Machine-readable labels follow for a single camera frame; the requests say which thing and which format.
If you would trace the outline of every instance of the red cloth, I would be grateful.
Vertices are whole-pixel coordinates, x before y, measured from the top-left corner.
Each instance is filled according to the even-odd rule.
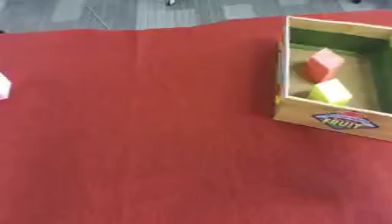
[[[282,24],[0,35],[0,223],[392,223],[392,143],[270,118]]]

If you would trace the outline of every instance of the red cube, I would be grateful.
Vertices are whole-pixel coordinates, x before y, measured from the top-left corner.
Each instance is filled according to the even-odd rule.
[[[316,83],[328,81],[335,76],[344,62],[345,60],[338,54],[324,48],[306,61],[306,75]]]

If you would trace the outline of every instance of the cube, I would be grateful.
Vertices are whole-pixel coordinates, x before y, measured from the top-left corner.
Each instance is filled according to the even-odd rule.
[[[314,53],[306,61],[306,75],[315,83],[328,81],[333,78],[344,62],[345,60],[338,54],[328,48],[324,48]]]
[[[9,97],[11,91],[11,82],[0,73],[0,100],[5,100]]]
[[[314,85],[308,98],[335,105],[345,105],[353,96],[339,80],[332,79]]]

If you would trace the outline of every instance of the foam cube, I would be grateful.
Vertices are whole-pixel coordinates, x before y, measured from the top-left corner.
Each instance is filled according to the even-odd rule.
[[[11,82],[5,77],[2,73],[0,73],[0,100],[7,99],[10,95],[11,91]]]
[[[339,80],[332,79],[314,85],[308,98],[335,105],[345,105],[353,96]]]
[[[345,60],[338,54],[328,48],[324,48],[314,53],[306,61],[306,75],[309,80],[315,83],[328,81],[333,78],[344,62]]]

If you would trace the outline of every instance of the yellow cube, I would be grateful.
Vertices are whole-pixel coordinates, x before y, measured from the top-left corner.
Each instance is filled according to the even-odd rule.
[[[339,80],[332,79],[314,85],[308,98],[335,105],[345,105],[353,96]]]

